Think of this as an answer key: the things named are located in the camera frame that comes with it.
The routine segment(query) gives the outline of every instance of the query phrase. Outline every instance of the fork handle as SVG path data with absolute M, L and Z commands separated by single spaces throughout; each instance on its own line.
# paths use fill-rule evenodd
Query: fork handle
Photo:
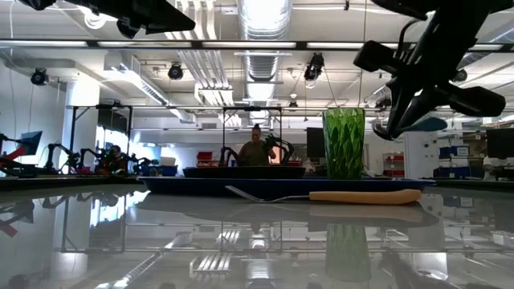
M 421 198 L 419 189 L 402 189 L 393 192 L 311 192 L 312 201 L 336 201 L 367 205 L 405 205 Z

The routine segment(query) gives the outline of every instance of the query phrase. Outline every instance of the green textured glass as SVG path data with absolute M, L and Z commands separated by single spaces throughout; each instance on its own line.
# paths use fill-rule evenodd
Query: green textured glass
M 364 226 L 329 224 L 325 270 L 330 278 L 360 283 L 371 279 Z
M 365 131 L 364 109 L 334 108 L 325 111 L 323 130 L 328 178 L 360 180 Z

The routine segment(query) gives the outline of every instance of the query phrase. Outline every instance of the computer monitor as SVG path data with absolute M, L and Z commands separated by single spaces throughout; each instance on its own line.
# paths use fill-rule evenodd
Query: computer monitor
M 322 128 L 307 128 L 307 157 L 325 157 Z
M 38 152 L 39 141 L 43 132 L 27 132 L 22 134 L 22 143 L 18 144 L 19 148 L 25 148 L 24 156 L 34 156 Z
M 514 157 L 514 128 L 487 130 L 487 154 L 494 158 Z

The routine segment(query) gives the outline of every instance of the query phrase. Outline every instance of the reflective table surface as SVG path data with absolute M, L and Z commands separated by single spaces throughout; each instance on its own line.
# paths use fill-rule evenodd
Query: reflective table surface
M 412 206 L 152 194 L 0 196 L 0 288 L 513 288 L 514 194 Z

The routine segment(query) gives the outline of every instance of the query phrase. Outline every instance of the ceiling beam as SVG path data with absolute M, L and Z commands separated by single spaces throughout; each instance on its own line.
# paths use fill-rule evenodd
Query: ceiling beam
M 381 43 L 397 49 L 397 43 Z M 416 43 L 405 43 L 414 49 Z M 511 43 L 477 43 L 468 52 L 514 53 L 504 46 Z M 221 41 L 221 40 L 96 40 L 96 39 L 0 39 L 0 47 L 22 49 L 118 49 L 118 50 L 228 50 L 228 51 L 353 51 L 363 42 L 307 41 Z

